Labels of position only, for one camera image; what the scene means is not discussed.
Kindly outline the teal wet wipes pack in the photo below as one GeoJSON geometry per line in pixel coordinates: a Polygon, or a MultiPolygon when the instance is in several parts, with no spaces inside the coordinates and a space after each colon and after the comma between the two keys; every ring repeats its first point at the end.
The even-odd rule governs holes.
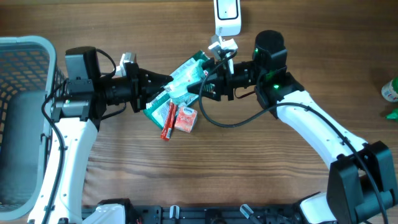
{"type": "Polygon", "coordinates": [[[188,106],[198,95],[189,93],[187,87],[201,81],[205,73],[202,69],[203,59],[191,58],[178,67],[172,74],[173,81],[164,86],[164,90],[176,105],[188,106]]]}

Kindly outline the green 3M glove package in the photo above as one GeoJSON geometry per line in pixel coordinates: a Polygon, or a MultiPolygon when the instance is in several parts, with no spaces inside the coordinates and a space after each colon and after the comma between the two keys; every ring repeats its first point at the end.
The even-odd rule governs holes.
{"type": "MultiPolygon", "coordinates": [[[[205,62],[210,59],[202,50],[199,50],[197,53],[192,55],[189,59],[191,59],[191,58],[194,58],[195,60],[203,59],[205,62]]],[[[208,75],[208,70],[203,70],[203,71],[205,73],[205,76],[208,75]]],[[[146,104],[146,109],[144,110],[144,114],[151,121],[153,121],[160,129],[162,129],[164,127],[165,120],[169,113],[169,104],[171,101],[172,101],[172,99],[169,97],[169,95],[164,90],[158,96],[156,96],[154,100],[152,100],[150,103],[146,104]]]]}

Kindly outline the orange Kleenex tissue pack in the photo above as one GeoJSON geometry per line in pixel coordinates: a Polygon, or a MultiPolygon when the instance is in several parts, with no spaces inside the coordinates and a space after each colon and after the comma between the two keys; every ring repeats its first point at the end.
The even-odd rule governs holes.
{"type": "Polygon", "coordinates": [[[197,111],[183,106],[179,108],[174,128],[186,133],[190,133],[197,121],[197,111]]]}

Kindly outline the red stick sachet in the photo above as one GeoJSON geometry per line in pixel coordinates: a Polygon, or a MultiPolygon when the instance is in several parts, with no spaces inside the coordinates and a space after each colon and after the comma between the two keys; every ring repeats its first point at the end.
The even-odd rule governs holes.
{"type": "Polygon", "coordinates": [[[171,138],[177,108],[178,106],[173,101],[171,101],[169,106],[169,113],[167,115],[167,119],[165,121],[164,128],[161,133],[161,138],[164,141],[169,141],[171,138]]]}

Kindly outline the white jar green lid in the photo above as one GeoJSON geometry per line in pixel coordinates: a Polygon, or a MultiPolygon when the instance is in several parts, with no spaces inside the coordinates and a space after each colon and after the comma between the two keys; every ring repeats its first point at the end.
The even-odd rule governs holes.
{"type": "Polygon", "coordinates": [[[382,97],[392,103],[397,102],[397,78],[386,83],[381,89],[382,97]]]}

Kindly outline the yellow bottle green cap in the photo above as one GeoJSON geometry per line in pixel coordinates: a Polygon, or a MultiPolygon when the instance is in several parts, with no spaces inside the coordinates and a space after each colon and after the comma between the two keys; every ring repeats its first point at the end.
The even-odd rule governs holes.
{"type": "Polygon", "coordinates": [[[392,110],[392,112],[387,114],[385,118],[388,120],[398,121],[398,109],[396,108],[392,110]]]}

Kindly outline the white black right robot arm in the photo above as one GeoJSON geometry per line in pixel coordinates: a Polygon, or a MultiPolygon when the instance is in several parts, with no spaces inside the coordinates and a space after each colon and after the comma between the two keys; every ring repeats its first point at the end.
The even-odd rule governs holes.
{"type": "Polygon", "coordinates": [[[327,189],[291,208],[290,223],[366,223],[397,205],[397,179],[391,150],[368,143],[322,110],[287,70],[287,49],[280,32],[256,36],[249,62],[234,63],[234,40],[214,35],[213,58],[203,64],[207,76],[188,86],[190,93],[215,101],[234,98],[237,88],[252,86],[263,113],[289,125],[317,152],[329,170],[327,189]]]}

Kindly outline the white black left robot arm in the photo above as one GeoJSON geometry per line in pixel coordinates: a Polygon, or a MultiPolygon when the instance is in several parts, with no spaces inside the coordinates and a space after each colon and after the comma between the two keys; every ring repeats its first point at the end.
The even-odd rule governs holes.
{"type": "Polygon", "coordinates": [[[140,68],[134,61],[101,73],[96,47],[68,49],[68,78],[46,97],[42,112],[52,128],[52,143],[39,197],[29,223],[82,223],[81,201],[88,158],[111,105],[129,103],[133,112],[164,90],[173,78],[140,68]]]}

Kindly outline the white barcode scanner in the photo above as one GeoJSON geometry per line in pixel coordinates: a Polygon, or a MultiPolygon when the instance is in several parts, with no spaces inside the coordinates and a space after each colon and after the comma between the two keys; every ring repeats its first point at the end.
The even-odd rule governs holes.
{"type": "Polygon", "coordinates": [[[240,34],[242,27],[240,0],[214,0],[215,34],[222,37],[240,34]]]}

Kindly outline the grey plastic mesh basket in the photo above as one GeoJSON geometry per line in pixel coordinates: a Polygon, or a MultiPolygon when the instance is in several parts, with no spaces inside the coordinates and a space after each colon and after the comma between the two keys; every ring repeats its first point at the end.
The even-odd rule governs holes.
{"type": "Polygon", "coordinates": [[[1,221],[28,214],[38,198],[50,150],[41,106],[63,82],[52,43],[1,37],[1,221]]]}

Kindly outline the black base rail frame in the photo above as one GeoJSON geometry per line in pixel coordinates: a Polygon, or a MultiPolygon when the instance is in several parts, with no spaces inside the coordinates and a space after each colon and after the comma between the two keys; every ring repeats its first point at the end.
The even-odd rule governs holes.
{"type": "Polygon", "coordinates": [[[239,206],[222,207],[185,207],[171,214],[171,207],[155,205],[133,206],[134,219],[131,223],[168,224],[168,223],[307,223],[304,215],[299,211],[299,205],[273,204],[252,206],[253,211],[248,218],[242,213],[239,206]]]}

